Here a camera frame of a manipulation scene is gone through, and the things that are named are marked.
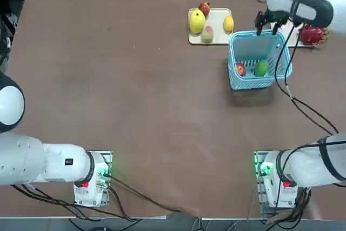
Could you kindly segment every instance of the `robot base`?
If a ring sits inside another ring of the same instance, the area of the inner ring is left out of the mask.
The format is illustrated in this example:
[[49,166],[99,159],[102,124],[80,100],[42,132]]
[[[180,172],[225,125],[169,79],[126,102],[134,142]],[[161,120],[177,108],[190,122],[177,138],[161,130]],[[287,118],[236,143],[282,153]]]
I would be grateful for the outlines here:
[[[277,192],[278,192],[278,182],[279,179],[272,180],[273,184],[276,183],[277,185],[275,188],[271,185],[265,185],[264,181],[269,180],[270,182],[270,177],[269,176],[260,176],[262,173],[261,166],[263,162],[266,159],[266,156],[270,153],[270,151],[255,151],[254,152],[254,161],[255,161],[255,169],[256,169],[256,180],[257,180],[257,194],[258,194],[258,201],[259,201],[259,206],[261,210],[261,216],[263,219],[268,219],[275,215],[277,212],[280,210],[284,210],[285,208],[291,207],[287,202],[282,205],[282,203],[278,204],[277,210],[274,210],[275,204],[276,204],[276,199],[277,199]],[[292,197],[289,201],[293,201],[292,205],[294,205],[295,202],[295,197]]]
[[263,163],[260,166],[260,173],[266,174],[262,176],[263,183],[265,186],[265,192],[268,197],[269,207],[276,206],[277,194],[280,185],[280,195],[277,203],[278,208],[294,208],[295,200],[297,197],[298,186],[295,187],[285,187],[284,183],[280,181],[276,170],[276,157],[279,151],[270,151]]
[[89,182],[83,183],[82,187],[74,185],[74,203],[86,207],[103,207],[109,204],[108,185],[110,178],[103,174],[111,175],[112,151],[89,151],[94,158],[94,174]]

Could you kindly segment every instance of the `yellow lemon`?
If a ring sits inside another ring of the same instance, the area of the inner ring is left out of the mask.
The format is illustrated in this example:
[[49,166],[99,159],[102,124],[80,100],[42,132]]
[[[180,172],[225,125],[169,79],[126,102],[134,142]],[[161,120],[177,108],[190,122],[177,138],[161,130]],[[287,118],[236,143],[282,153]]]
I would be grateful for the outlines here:
[[223,28],[226,32],[232,32],[234,27],[234,21],[231,16],[227,16],[225,20],[223,21]]
[[191,32],[199,34],[205,25],[205,16],[200,9],[195,9],[189,17],[189,27]]

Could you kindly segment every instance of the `white tray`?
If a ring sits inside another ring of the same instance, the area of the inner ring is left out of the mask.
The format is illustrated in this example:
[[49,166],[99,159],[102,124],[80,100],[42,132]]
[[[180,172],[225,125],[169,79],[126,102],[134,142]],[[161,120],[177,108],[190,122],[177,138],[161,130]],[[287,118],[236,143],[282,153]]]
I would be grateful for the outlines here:
[[[270,27],[273,29],[274,28],[275,23],[270,23]],[[288,34],[290,33],[291,29],[292,29],[293,23],[291,21],[287,21],[287,24],[281,26],[281,28],[279,28],[277,31],[281,32],[283,37],[285,38],[285,41],[287,39]],[[287,42],[287,46],[288,47],[294,47],[296,46],[296,42],[298,39],[298,33],[299,33],[299,29],[302,27],[303,25],[300,25],[298,27],[296,27],[295,29],[293,29],[292,35],[289,38],[288,42]],[[298,42],[297,47],[308,47],[311,48],[312,45],[305,45],[303,44],[301,41]]]
[[[188,13],[188,19],[192,11],[195,8],[191,8]],[[189,42],[190,44],[203,44],[203,45],[213,45],[213,44],[228,44],[231,33],[226,33],[223,29],[223,21],[225,17],[232,16],[231,10],[228,8],[211,8],[210,12],[205,20],[205,27],[210,26],[214,32],[214,37],[211,43],[203,43],[201,41],[201,34],[195,35],[190,32],[189,23],[188,23],[188,32],[189,32]]]

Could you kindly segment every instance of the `brown table surface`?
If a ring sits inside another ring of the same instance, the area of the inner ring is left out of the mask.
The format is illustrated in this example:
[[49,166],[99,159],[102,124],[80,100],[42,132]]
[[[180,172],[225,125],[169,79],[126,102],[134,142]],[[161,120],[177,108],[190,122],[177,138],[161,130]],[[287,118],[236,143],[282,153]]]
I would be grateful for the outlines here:
[[[27,0],[8,75],[26,112],[17,133],[114,152],[114,175],[157,201],[204,217],[245,218],[254,150],[294,148],[325,133],[281,94],[234,93],[227,46],[188,42],[187,12],[201,1],[230,8],[235,31],[254,29],[256,0]],[[299,50],[291,91],[340,128],[346,124],[344,41]],[[72,201],[72,184],[42,184]],[[0,216],[69,216],[1,187]],[[131,216],[167,212],[123,190]],[[344,190],[312,189],[305,217],[346,220]],[[112,200],[107,208],[118,212]],[[256,203],[251,217],[260,217]]]

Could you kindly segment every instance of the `blue plastic basket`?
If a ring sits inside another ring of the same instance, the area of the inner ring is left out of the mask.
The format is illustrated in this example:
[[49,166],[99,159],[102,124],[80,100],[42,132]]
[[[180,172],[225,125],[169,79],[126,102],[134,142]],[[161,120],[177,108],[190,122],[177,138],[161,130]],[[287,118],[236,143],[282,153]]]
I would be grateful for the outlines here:
[[[257,36],[255,31],[236,32],[229,40],[229,57],[227,59],[229,80],[232,89],[256,89],[269,87],[274,82],[274,71],[276,61],[285,42],[283,35],[277,32],[264,30]],[[255,76],[253,69],[257,62],[267,60],[268,70],[263,77]],[[290,60],[290,52],[287,45],[283,51],[277,68],[277,79],[284,79],[286,67]],[[240,76],[236,70],[236,63],[245,66],[245,76]],[[287,76],[292,73],[292,64],[288,69]]]

